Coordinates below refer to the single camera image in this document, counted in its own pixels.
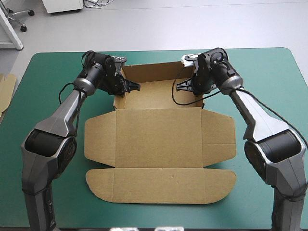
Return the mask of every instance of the white cable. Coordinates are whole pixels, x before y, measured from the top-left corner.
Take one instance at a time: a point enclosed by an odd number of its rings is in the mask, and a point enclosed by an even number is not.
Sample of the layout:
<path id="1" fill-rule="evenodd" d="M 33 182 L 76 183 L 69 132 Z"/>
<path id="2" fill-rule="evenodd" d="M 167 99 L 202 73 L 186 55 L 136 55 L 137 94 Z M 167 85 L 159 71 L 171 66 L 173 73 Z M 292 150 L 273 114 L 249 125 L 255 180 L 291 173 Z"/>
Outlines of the white cable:
<path id="1" fill-rule="evenodd" d="M 86 7 L 101 9 L 113 1 L 114 0 L 107 0 L 107 2 L 104 2 L 103 0 L 98 0 L 96 3 L 93 3 L 92 5 L 90 5 L 90 1 L 84 0 L 84 4 Z"/>

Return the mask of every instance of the robotic arm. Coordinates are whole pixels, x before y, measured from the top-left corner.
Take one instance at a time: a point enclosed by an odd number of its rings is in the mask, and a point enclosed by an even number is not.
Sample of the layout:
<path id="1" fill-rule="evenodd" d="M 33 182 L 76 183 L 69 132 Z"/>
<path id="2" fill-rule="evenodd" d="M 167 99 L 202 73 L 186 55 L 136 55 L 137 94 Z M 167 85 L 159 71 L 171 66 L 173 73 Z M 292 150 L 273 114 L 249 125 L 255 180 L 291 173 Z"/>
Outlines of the robotic arm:
<path id="1" fill-rule="evenodd" d="M 195 73 L 177 84 L 177 90 L 205 94 L 217 87 L 231 97 L 247 124 L 246 157 L 264 182 L 274 188 L 272 230 L 300 231 L 307 182 L 303 163 L 306 146 L 298 133 L 268 115 L 259 101 L 244 90 L 243 79 L 223 49 L 183 58 L 184 63 L 195 66 Z"/>
<path id="2" fill-rule="evenodd" d="M 123 57 L 88 51 L 82 56 L 83 70 L 75 88 L 49 118 L 37 123 L 22 143 L 22 186 L 32 231 L 58 231 L 51 192 L 52 180 L 58 178 L 73 158 L 77 128 L 73 122 L 84 100 L 102 89 L 111 95 L 140 90 L 140 85 L 124 79 L 120 73 Z"/>

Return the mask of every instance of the gray floor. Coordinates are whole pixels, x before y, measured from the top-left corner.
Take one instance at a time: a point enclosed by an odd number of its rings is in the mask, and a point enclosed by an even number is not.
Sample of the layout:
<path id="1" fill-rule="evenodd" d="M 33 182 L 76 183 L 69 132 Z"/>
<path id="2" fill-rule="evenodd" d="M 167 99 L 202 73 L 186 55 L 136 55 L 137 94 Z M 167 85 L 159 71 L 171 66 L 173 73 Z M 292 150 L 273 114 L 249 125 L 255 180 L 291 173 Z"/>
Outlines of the gray floor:
<path id="1" fill-rule="evenodd" d="M 24 50 L 0 50 L 0 73 L 19 81 L 38 52 L 286 47 L 308 83 L 308 1 L 114 0 L 101 10 L 59 15 L 47 14 L 40 0 L 6 4 L 36 12 L 21 17 L 27 32 L 14 26 Z"/>

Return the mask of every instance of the green table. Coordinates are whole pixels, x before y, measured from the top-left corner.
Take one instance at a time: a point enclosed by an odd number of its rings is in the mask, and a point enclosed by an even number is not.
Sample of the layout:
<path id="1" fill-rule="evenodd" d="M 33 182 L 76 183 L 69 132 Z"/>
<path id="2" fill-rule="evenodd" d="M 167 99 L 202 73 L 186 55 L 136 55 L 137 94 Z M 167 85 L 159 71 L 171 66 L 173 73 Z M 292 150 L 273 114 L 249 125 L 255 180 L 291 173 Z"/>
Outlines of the green table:
<path id="1" fill-rule="evenodd" d="M 203 51 L 124 51 L 108 52 L 126 56 L 127 64 L 180 60 L 182 55 Z M 308 90 L 291 52 L 285 48 L 231 49 L 230 61 L 253 92 L 308 137 Z M 22 155 L 20 144 L 34 125 L 58 106 L 57 94 L 81 70 L 82 53 L 38 53 L 33 56 L 12 104 L 0 125 L 0 226 L 28 226 L 21 189 Z M 103 201 L 89 190 L 85 174 L 103 165 L 84 157 L 84 123 L 113 110 L 113 97 L 97 91 L 81 109 L 78 149 L 74 159 L 53 182 L 56 220 L 59 227 L 156 227 L 186 228 L 269 228 L 273 189 L 265 185 L 248 163 L 242 140 L 246 125 L 231 99 L 217 95 L 206 102 L 206 109 L 235 119 L 237 156 L 212 168 L 231 169 L 237 182 L 228 197 L 210 205 L 139 205 Z M 302 228 L 308 228 L 308 203 Z"/>

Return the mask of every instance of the cardboard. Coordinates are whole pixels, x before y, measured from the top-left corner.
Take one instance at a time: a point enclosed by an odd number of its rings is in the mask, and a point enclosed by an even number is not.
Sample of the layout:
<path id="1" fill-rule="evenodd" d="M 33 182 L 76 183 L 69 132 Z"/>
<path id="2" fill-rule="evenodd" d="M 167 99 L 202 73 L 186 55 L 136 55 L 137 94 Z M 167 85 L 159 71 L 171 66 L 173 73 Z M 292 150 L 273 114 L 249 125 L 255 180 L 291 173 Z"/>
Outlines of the cardboard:
<path id="1" fill-rule="evenodd" d="M 234 122 L 201 108 L 118 109 L 85 124 L 85 156 L 113 167 L 199 167 L 236 154 Z"/>
<path id="2" fill-rule="evenodd" d="M 236 176 L 203 168 L 109 168 L 90 170 L 86 179 L 109 202 L 209 204 L 229 194 Z"/>
<path id="3" fill-rule="evenodd" d="M 7 77 L 0 75 L 0 117 L 10 105 L 15 83 L 15 75 L 8 74 Z"/>
<path id="4" fill-rule="evenodd" d="M 140 91 L 126 93 L 124 97 L 115 96 L 114 107 L 116 109 L 202 107 L 202 101 L 187 106 L 179 106 L 173 102 L 172 84 L 182 69 L 181 62 L 124 66 L 122 74 L 125 78 L 140 83 L 141 87 Z M 192 67 L 185 68 L 177 82 L 190 78 L 192 74 Z M 175 89 L 174 95 L 180 103 L 189 103 L 202 98 L 202 95 L 195 96 L 191 92 Z"/>
<path id="5" fill-rule="evenodd" d="M 85 124 L 85 156 L 115 167 L 87 172 L 92 192 L 117 203 L 208 204 L 227 196 L 235 174 L 203 167 L 235 156 L 233 119 L 201 109 L 202 101 L 172 101 L 174 79 L 190 78 L 193 68 L 171 62 L 126 66 L 122 73 L 141 90 L 115 96 L 115 111 Z M 188 103 L 202 96 L 175 91 L 175 98 Z"/>

